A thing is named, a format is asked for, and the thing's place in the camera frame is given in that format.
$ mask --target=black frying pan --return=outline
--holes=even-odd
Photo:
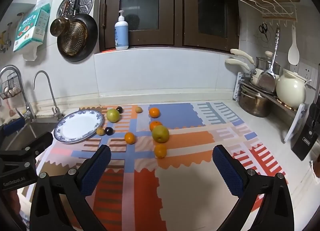
[[[74,16],[69,18],[70,27],[57,38],[60,54],[71,62],[82,61],[88,57],[98,40],[97,23],[90,15],[79,14],[79,1],[75,1]]]

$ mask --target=sink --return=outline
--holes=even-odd
[[[14,151],[24,149],[36,137],[45,132],[52,132],[57,124],[58,120],[54,117],[40,117],[32,122],[28,119],[22,129],[4,139],[0,150]]]

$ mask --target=black scissors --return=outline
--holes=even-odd
[[[267,32],[268,32],[268,26],[266,23],[262,23],[262,25],[259,25],[259,31],[264,34],[264,36],[266,37],[267,41],[268,41],[268,36],[267,36]]]

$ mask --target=tissue pack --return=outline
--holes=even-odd
[[[50,4],[31,12],[19,23],[13,51],[23,54],[25,60],[36,59],[36,48],[43,43],[50,16]]]

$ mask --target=blue gripper pad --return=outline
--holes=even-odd
[[[92,195],[110,160],[110,147],[101,145],[95,154],[90,159],[85,160],[79,167],[76,182],[84,197]]]
[[[9,135],[13,134],[14,132],[19,131],[22,127],[24,127],[25,123],[26,123],[26,121],[24,118],[19,118],[9,124],[6,124],[3,127],[4,135],[9,136]]]
[[[234,159],[228,152],[226,154],[226,152],[222,145],[217,145],[213,148],[212,159],[231,194],[241,198],[244,192],[243,179],[232,165],[231,160]]]

